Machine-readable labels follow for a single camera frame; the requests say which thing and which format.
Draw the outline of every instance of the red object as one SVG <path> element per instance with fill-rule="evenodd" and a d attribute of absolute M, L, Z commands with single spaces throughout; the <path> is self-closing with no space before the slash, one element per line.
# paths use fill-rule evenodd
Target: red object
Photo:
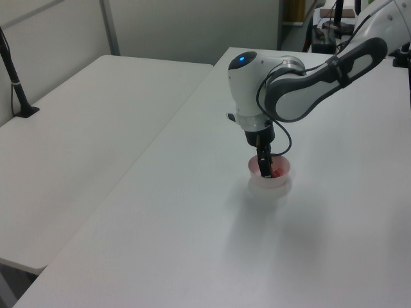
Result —
<path fill-rule="evenodd" d="M 278 168 L 276 170 L 271 170 L 271 176 L 273 178 L 279 178 L 282 175 L 283 175 L 283 170 L 281 168 Z"/>

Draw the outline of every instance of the wall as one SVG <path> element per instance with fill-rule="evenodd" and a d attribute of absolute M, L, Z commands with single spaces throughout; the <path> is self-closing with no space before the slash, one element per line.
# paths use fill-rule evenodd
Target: wall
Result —
<path fill-rule="evenodd" d="M 29 103 L 99 56 L 110 54 L 98 0 L 62 1 L 10 26 L 4 34 Z M 1 61 L 0 126 L 11 118 L 10 79 Z"/>
<path fill-rule="evenodd" d="M 280 0 L 110 0 L 122 56 L 215 64 L 228 47 L 277 49 Z"/>

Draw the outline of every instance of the white table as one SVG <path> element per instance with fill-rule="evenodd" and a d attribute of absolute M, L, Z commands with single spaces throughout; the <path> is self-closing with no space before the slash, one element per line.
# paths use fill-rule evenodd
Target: white table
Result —
<path fill-rule="evenodd" d="M 16 308 L 410 307 L 407 71 L 384 61 L 286 124 L 293 180 L 264 190 L 225 118 L 243 51 L 226 52 Z"/>
<path fill-rule="evenodd" d="M 0 263 L 40 273 L 211 65 L 103 56 L 0 128 Z"/>

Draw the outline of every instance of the translucent bowl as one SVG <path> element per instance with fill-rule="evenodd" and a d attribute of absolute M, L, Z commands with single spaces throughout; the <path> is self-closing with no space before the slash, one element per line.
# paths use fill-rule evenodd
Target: translucent bowl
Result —
<path fill-rule="evenodd" d="M 273 170 L 281 170 L 281 175 L 277 178 L 263 178 L 259 171 L 257 155 L 249 160 L 249 170 L 251 180 L 260 187 L 263 188 L 275 188 L 283 185 L 290 171 L 290 162 L 283 156 L 274 156 L 272 158 L 271 168 Z"/>

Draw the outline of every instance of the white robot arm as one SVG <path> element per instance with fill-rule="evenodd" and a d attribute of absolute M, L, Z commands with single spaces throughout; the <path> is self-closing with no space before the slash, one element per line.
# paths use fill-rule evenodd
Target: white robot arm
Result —
<path fill-rule="evenodd" d="M 375 0 L 358 16 L 346 48 L 310 74 L 292 56 L 267 57 L 253 51 L 237 56 L 228 72 L 236 102 L 236 115 L 229 115 L 229 119 L 241 126 L 247 142 L 257 148 L 261 175 L 271 177 L 272 121 L 304 118 L 322 100 L 410 40 L 411 0 Z"/>

